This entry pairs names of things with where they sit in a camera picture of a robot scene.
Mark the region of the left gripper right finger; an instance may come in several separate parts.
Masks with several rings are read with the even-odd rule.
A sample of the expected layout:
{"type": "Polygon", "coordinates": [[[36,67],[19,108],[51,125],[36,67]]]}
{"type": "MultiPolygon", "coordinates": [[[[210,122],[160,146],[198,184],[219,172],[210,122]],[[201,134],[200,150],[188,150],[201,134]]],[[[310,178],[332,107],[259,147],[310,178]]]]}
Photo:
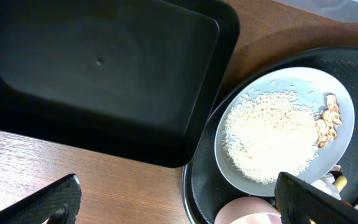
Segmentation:
{"type": "Polygon", "coordinates": [[[282,223],[358,224],[358,210],[287,172],[278,175],[275,200],[282,223]]]}

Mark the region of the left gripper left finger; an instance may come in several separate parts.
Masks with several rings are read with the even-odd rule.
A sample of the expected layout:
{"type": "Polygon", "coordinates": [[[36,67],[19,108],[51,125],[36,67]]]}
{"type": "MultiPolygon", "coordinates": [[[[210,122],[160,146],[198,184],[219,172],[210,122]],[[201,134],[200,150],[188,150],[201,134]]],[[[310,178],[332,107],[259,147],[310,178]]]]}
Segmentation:
{"type": "Polygon", "coordinates": [[[80,210],[81,187],[76,174],[68,174],[0,211],[0,224],[74,224],[80,210]]]}

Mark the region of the pink bowl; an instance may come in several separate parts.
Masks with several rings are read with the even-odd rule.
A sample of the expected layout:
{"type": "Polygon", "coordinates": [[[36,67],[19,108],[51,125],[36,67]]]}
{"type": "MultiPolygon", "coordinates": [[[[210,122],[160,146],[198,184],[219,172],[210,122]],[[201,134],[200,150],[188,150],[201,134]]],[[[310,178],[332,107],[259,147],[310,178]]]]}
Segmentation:
{"type": "Polygon", "coordinates": [[[218,212],[214,224],[282,224],[280,212],[258,197],[237,198],[218,212]]]}

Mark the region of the pile of white rice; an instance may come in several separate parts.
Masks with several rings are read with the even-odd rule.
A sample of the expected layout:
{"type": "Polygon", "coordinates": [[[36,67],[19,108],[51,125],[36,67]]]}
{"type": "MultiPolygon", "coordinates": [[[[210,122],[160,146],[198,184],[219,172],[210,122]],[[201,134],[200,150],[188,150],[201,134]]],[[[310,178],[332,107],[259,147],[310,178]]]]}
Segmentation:
{"type": "Polygon", "coordinates": [[[314,109],[299,104],[295,91],[243,98],[224,118],[223,134],[233,167],[264,185],[275,182],[279,172],[299,175],[318,156],[314,109]]]}

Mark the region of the grey plate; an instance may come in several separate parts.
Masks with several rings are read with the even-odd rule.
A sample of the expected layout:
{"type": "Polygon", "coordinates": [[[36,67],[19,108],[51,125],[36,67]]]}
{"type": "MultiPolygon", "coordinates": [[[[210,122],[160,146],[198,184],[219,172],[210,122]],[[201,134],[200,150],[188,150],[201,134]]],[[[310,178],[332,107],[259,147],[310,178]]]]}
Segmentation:
{"type": "Polygon", "coordinates": [[[241,172],[231,164],[231,160],[223,151],[223,144],[229,143],[232,137],[224,133],[224,120],[231,109],[241,103],[247,96],[250,100],[263,92],[294,91],[298,96],[299,105],[313,107],[313,112],[321,114],[326,107],[326,96],[334,94],[339,105],[339,115],[344,124],[336,128],[339,136],[330,140],[328,145],[317,149],[318,157],[313,159],[305,171],[297,177],[311,184],[327,174],[340,160],[351,141],[355,124],[355,111],[352,98],[346,90],[343,81],[339,81],[331,74],[315,68],[292,67],[283,68],[262,75],[260,78],[240,87],[239,93],[229,100],[219,120],[215,140],[214,153],[219,170],[224,178],[236,189],[247,194],[273,197],[275,182],[260,184],[242,176],[241,172]]]}

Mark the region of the yellow plastic knife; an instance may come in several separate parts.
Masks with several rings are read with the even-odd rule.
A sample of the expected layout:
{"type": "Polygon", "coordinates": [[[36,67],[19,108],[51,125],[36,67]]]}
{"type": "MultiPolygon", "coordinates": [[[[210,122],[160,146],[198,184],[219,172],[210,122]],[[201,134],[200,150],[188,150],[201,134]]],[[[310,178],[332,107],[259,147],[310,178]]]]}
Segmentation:
{"type": "Polygon", "coordinates": [[[347,185],[347,178],[344,175],[340,175],[335,179],[333,184],[338,189],[338,192],[341,192],[347,185]]]}

